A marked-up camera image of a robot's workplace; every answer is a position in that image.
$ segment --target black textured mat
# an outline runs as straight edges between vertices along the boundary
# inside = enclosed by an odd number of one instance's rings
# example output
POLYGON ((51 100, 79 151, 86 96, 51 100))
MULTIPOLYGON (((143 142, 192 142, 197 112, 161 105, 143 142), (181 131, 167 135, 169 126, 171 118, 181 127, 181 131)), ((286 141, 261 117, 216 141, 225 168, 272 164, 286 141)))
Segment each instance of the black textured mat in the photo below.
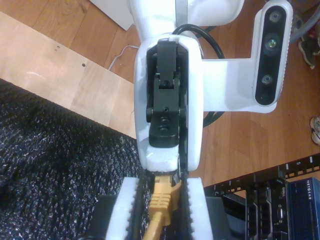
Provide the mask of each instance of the black textured mat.
POLYGON ((0 158, 1 240, 76 239, 141 171, 135 139, 2 79, 0 158))

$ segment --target wooden floor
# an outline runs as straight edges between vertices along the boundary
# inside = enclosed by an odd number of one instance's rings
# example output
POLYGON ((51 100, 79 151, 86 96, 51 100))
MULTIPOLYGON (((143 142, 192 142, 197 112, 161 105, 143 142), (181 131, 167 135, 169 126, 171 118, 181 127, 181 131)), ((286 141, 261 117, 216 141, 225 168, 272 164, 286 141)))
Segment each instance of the wooden floor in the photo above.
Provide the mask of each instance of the wooden floor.
MULTIPOLYGON (((249 58, 255 14, 263 0, 246 0, 239 17, 211 35, 227 58, 249 58)), ((108 68, 124 46, 140 44, 89 0, 0 0, 0 11, 108 68)), ((206 58, 216 58, 200 39, 206 58)), ((133 82, 136 49, 126 49, 111 71, 133 82)), ((201 160, 191 176, 205 186, 320 152, 309 121, 320 115, 320 67, 311 70, 297 45, 289 48, 282 96, 270 114, 225 113, 203 131, 201 160)))

